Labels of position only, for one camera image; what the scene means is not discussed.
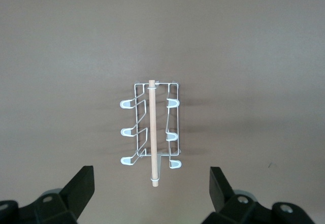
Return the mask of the brown table cover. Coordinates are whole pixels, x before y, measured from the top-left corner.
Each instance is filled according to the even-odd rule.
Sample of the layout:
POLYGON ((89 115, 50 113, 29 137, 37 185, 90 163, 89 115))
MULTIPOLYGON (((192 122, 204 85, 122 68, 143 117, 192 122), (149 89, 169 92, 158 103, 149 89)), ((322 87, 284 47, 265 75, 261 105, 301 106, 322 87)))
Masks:
POLYGON ((0 200, 61 188, 84 165, 79 224, 200 224, 209 169, 325 224, 325 0, 0 0, 0 200), (180 84, 180 169, 120 130, 135 81, 180 84))

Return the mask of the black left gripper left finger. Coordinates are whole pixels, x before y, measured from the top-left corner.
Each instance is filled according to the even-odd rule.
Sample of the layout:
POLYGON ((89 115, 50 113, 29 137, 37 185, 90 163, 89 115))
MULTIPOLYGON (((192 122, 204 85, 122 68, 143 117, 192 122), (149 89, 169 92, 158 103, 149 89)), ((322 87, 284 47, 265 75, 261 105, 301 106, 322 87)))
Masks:
POLYGON ((0 224, 78 224, 94 191, 94 168, 83 166, 58 193, 42 195, 21 208, 14 200, 0 201, 0 224))

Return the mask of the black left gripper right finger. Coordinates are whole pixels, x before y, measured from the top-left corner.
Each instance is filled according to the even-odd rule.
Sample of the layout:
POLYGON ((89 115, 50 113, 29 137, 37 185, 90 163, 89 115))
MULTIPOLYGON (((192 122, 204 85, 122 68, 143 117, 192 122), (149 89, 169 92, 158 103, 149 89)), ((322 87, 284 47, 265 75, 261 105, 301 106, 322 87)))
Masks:
POLYGON ((220 167, 210 168, 209 194, 215 211, 203 224, 315 224, 298 205, 276 202, 268 209, 247 194, 235 193, 220 167))

